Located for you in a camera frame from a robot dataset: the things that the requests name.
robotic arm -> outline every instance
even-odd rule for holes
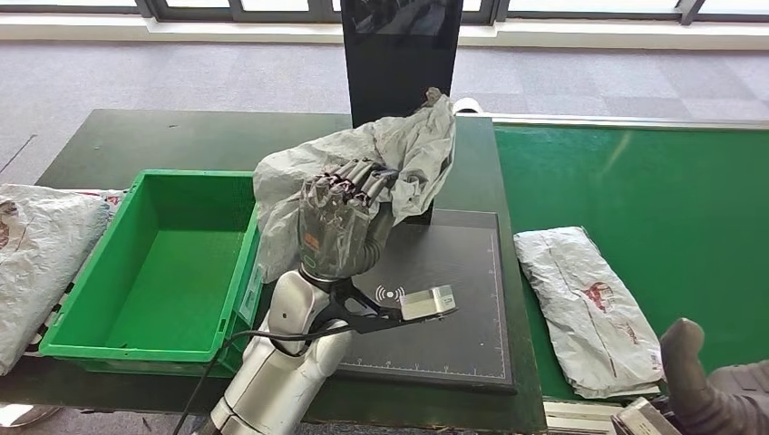
[[[394,223],[391,205],[381,203],[375,215],[372,207],[396,177],[397,171],[354,159],[305,181],[298,219],[301,266],[277,280],[259,331],[319,338],[251,339],[240,370],[196,435],[294,433],[347,353],[352,331],[371,333],[456,310],[448,285],[406,295],[400,308],[387,308],[353,284],[351,276],[373,267],[384,250]]]

green bin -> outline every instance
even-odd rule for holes
[[[261,290],[250,172],[145,170],[45,334],[92,372],[200,375]],[[248,340],[211,372],[232,376]]]

folded plastic bag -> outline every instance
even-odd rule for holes
[[[425,106],[409,117],[382,118],[265,157],[254,171],[263,280],[274,281],[298,265],[297,215],[305,179],[352,159],[398,169],[390,193],[377,199],[393,203],[397,224],[430,207],[452,167],[454,132],[451,101],[431,88]],[[375,214],[378,207],[371,210]]]
[[[659,341],[633,295],[580,227],[513,237],[574,392],[588,399],[659,392]]]
[[[100,198],[0,186],[0,374],[7,374],[107,226]]]

gray plastic bag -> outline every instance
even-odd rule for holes
[[[553,350],[587,399],[659,392],[659,341],[636,299],[581,227],[513,236]]]
[[[14,367],[107,226],[100,198],[0,186],[0,375]]]
[[[430,207],[451,170],[454,151],[452,103],[431,88],[428,102],[406,118],[387,117],[276,152],[254,171],[258,202],[258,263],[265,282],[298,265],[297,215],[305,179],[352,159],[368,158],[400,170],[391,195],[395,223]]]

black mat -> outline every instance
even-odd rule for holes
[[[401,293],[450,285],[459,310],[441,321],[356,335],[339,375],[515,390],[496,214],[435,210],[430,226],[402,223],[375,268],[354,281],[391,306]]]

